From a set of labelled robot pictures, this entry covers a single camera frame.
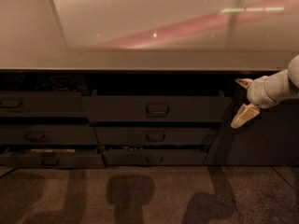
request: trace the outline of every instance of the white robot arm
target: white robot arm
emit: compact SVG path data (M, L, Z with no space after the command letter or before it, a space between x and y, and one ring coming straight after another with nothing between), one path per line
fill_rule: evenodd
M237 79L247 89L249 105L243 104L235 115L231 126L239 128L260 113L261 108L278 105L281 101L299 99L299 56L292 59L288 69L270 77Z

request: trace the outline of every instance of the drawer front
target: drawer front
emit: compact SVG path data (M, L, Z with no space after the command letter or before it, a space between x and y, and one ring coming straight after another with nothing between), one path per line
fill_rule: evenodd
M95 128L102 145L205 145L212 144L216 129L209 128Z
M90 122L221 122L230 102L230 98L218 96L82 97L82 103Z
M203 165L206 153L200 150L109 150L106 165Z
M77 125L1 126L0 145L95 145L93 128Z
M0 92L0 117L84 117L79 92Z
M7 148L0 154L0 163L15 168L105 168L101 154L84 150L70 154L32 153L30 150L14 152Z

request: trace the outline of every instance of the black handle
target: black handle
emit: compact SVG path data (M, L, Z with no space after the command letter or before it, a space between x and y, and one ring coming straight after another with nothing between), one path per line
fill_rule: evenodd
M163 140L166 138L166 135L162 132L147 133L146 138L148 142L163 142Z
M44 132L28 132L24 139L29 142L44 142L45 141L45 133Z
M165 117L170 111L169 105L151 104L147 105L146 112L150 117Z
M4 109L19 109L22 106L22 101L16 101L16 100L7 100L7 101L1 101L0 108Z
M43 166L55 166L59 163L59 160L58 159L44 159L41 164Z
M148 163L153 163L153 164L161 163L161 162L163 162L163 157L159 157L159 158L149 158L149 157L147 157L147 162Z

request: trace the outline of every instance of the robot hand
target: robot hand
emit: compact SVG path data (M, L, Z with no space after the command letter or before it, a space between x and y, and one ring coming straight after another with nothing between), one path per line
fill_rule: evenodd
M278 105L281 101L299 98L299 56L289 64L288 69L270 77L257 79L237 79L235 81L247 89L249 105L243 104L235 115L231 126L239 128L260 114L261 108Z

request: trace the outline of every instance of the brown carpeted floor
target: brown carpeted floor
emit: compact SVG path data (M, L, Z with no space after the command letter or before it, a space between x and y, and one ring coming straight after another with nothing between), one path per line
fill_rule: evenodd
M298 208L299 168L17 170L0 179L1 224L299 223Z

